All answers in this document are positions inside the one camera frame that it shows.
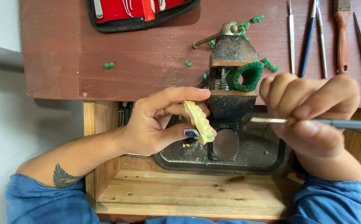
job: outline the blue shirt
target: blue shirt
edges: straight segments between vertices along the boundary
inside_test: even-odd
[[[86,201],[82,182],[52,188],[15,174],[5,192],[8,224],[109,224],[100,222]],[[290,224],[361,223],[361,182],[331,182],[308,177],[294,197]],[[256,224],[243,220],[212,222],[192,217],[159,217],[145,224]]]

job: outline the hand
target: hand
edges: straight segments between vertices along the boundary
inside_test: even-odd
[[[169,144],[186,139],[185,129],[196,129],[190,124],[177,124],[165,129],[173,114],[182,115],[190,121],[183,101],[195,101],[208,116],[210,110],[203,100],[211,95],[208,89],[194,87],[170,87],[147,98],[136,102],[128,124],[121,128],[121,147],[127,153],[152,155],[167,147]]]
[[[342,75],[327,81],[279,74],[263,79],[259,92],[269,117],[300,120],[292,127],[271,124],[274,132],[297,153],[307,157],[335,157],[343,153],[341,130],[307,119],[350,119],[360,102],[355,80]]]

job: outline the tattoo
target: tattoo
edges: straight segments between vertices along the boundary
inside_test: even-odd
[[[66,171],[64,171],[59,164],[56,164],[56,168],[54,171],[54,183],[55,187],[57,188],[63,188],[68,187],[73,184],[75,184],[79,179],[81,179],[83,176],[71,176]]]

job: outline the forearm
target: forearm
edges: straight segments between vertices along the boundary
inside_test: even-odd
[[[296,155],[312,176],[327,181],[361,181],[361,165],[345,149],[335,157],[309,157],[298,152]]]
[[[70,186],[98,165],[126,153],[119,144],[120,132],[117,129],[68,142],[26,161],[16,173],[46,186]]]

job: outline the white wall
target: white wall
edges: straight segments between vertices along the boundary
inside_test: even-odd
[[[9,61],[21,61],[20,53],[0,52]],[[82,101],[32,99],[26,94],[23,68],[0,60],[0,224],[6,223],[4,191],[17,167],[82,136]]]
[[[0,47],[22,52],[19,0],[0,0]]]

